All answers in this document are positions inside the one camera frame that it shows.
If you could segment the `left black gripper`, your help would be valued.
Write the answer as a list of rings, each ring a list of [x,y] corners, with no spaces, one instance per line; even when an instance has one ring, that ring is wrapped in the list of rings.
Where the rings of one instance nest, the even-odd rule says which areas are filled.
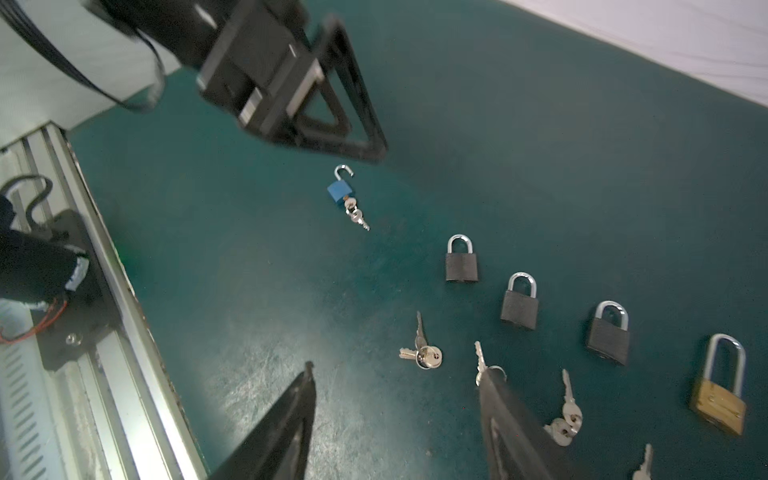
[[[346,28],[334,15],[324,19],[312,53],[325,73],[338,74],[367,140],[350,137],[351,121],[329,83],[314,86],[289,122],[288,104],[314,62],[306,23],[300,1],[237,2],[198,72],[201,96],[244,130],[277,145],[380,163],[387,140]],[[328,104],[335,124],[304,113],[315,96]]]

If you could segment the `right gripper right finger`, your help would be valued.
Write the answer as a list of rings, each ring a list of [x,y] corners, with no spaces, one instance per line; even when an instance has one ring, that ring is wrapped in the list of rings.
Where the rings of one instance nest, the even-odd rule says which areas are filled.
[[[498,370],[481,374],[481,430],[491,479],[580,479],[572,464]]]

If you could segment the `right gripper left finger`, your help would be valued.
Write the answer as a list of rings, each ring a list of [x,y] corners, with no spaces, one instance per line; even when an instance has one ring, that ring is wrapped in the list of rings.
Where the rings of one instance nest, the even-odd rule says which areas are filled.
[[[313,363],[305,363],[283,394],[212,479],[295,479],[305,477],[316,412]]]

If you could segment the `blue padlock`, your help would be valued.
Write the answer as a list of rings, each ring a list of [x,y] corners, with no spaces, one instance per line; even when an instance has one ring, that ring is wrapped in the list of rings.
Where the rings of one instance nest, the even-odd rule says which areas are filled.
[[[346,164],[339,164],[334,168],[335,181],[327,187],[327,192],[334,203],[342,208],[350,220],[360,225],[364,230],[370,231],[370,226],[364,219],[364,213],[358,206],[354,189],[341,176],[341,171],[350,177],[354,176],[353,170]]]

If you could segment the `silver key pair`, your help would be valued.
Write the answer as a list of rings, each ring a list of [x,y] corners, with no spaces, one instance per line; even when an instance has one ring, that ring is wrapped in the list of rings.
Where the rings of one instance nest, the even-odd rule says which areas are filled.
[[[562,370],[562,380],[565,387],[562,416],[553,419],[543,429],[557,445],[567,447],[583,425],[583,413],[575,401],[570,375],[566,369]]]

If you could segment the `silver key with ring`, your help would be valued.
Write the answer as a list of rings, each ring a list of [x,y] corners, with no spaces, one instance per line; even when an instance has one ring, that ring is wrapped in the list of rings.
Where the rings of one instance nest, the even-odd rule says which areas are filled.
[[[477,373],[475,376],[475,385],[480,386],[483,376],[487,372],[495,372],[501,375],[504,383],[508,381],[508,376],[503,367],[499,365],[488,365],[485,361],[483,348],[480,341],[474,342],[475,354],[477,357]]]

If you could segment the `silver keys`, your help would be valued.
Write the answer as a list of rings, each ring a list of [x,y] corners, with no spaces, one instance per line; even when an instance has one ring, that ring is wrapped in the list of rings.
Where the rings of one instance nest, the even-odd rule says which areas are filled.
[[[423,318],[420,311],[416,313],[416,319],[417,330],[414,340],[415,347],[413,349],[401,348],[399,350],[399,358],[412,360],[423,370],[437,369],[442,365],[443,353],[438,347],[430,345],[427,342],[423,327]]]

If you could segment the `small silver key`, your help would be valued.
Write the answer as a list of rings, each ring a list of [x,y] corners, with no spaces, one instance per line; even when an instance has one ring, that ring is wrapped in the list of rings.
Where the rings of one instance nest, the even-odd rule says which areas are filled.
[[[637,470],[632,473],[632,480],[651,480],[651,466],[653,461],[653,446],[648,443],[645,445],[644,458]]]

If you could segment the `dark padlock with keys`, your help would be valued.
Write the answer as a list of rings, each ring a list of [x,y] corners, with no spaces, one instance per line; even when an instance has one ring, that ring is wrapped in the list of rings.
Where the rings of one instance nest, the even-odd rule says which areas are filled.
[[[461,241],[465,252],[455,252],[454,243]],[[477,282],[479,280],[477,256],[471,239],[464,234],[455,234],[447,242],[445,256],[445,278],[448,282]]]
[[[606,309],[613,309],[619,315],[619,324],[603,318]],[[618,302],[600,302],[590,324],[586,347],[603,358],[625,366],[629,358],[630,332],[627,310]]]

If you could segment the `dark padlock with keys top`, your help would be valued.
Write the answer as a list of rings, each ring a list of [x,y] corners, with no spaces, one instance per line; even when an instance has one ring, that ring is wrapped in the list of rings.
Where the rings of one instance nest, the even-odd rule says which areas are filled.
[[[455,252],[454,243],[461,241],[465,252]],[[447,242],[445,256],[445,278],[448,282],[477,282],[479,280],[477,256],[471,239],[464,234],[455,234]]]

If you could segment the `brass padlock long shackle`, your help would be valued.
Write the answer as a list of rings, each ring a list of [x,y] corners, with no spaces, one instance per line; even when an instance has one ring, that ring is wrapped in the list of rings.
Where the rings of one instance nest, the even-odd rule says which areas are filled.
[[[730,343],[736,352],[736,367],[730,390],[712,381],[716,353],[721,341]],[[689,403],[689,408],[704,420],[736,436],[743,434],[746,417],[747,406],[742,399],[746,360],[746,350],[737,339],[725,333],[712,335],[708,342],[702,375],[694,385]]]

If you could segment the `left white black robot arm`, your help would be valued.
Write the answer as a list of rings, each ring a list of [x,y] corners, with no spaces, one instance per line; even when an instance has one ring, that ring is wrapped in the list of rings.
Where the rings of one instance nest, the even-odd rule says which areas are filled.
[[[299,1],[86,1],[198,74],[200,95],[266,142],[377,163],[388,145],[344,25],[308,38]]]

